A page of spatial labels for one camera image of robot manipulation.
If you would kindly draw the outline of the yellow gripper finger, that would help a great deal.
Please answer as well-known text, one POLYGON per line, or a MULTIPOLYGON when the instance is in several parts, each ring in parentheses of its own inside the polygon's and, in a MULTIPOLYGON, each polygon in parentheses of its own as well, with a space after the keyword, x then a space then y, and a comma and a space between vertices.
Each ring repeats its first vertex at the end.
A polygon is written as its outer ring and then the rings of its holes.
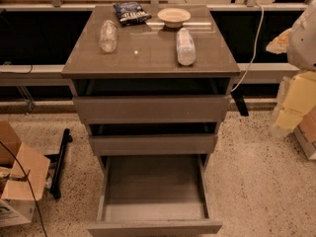
POLYGON ((274 54, 287 53, 288 39, 291 29, 287 29, 271 40, 266 46, 266 51, 274 54))
POLYGON ((303 71, 279 84, 270 132, 276 137, 292 133, 316 106, 316 73, 303 71))

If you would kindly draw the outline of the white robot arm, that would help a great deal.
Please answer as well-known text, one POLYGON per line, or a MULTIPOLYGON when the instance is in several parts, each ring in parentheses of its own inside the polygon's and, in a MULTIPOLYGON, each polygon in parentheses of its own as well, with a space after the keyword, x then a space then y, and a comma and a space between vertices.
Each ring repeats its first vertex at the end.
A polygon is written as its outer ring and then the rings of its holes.
POLYGON ((316 106, 316 1, 313 0, 290 29, 283 31, 266 51, 287 55, 287 62, 299 69, 279 84, 273 111, 271 134, 285 137, 316 106))

